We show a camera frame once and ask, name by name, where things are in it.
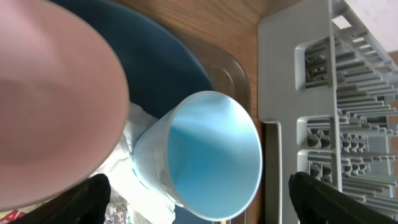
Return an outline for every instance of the gray dish rack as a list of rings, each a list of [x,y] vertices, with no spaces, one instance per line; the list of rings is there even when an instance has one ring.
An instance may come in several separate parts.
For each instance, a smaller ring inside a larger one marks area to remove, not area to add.
[[[266,148],[267,223],[298,222],[288,189],[297,171],[398,218],[398,177],[371,172],[398,156],[369,143],[398,136],[374,122],[398,115],[385,102],[398,95],[397,65],[344,1],[304,0],[264,18],[258,35],[258,116],[277,125],[278,143]]]

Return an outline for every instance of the white paper towel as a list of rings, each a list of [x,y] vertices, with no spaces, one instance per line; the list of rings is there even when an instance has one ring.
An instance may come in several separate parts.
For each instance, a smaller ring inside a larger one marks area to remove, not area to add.
[[[140,106],[130,103],[129,117],[118,145],[93,175],[107,175],[112,188],[151,223],[171,224],[175,219],[175,205],[156,191],[144,187],[132,171],[131,155],[134,145],[141,134],[156,121],[155,117],[147,114]]]

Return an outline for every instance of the bowl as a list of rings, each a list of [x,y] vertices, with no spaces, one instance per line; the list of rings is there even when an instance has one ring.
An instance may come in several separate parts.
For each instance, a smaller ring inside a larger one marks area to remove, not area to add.
[[[0,211],[65,191],[119,141],[126,77],[86,22],[47,1],[0,1]]]

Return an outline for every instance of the plate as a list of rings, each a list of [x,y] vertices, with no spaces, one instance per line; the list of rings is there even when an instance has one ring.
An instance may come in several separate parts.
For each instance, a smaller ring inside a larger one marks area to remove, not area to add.
[[[94,27],[118,56],[130,101],[161,118],[187,96],[214,90],[200,62],[148,17],[102,0],[52,0]]]

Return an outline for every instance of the plastic cup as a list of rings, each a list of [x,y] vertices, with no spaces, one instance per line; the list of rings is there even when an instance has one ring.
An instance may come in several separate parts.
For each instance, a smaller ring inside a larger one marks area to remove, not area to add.
[[[148,129],[133,151],[148,188],[210,221],[233,218],[254,198],[262,151],[244,108],[215,91],[184,99]]]

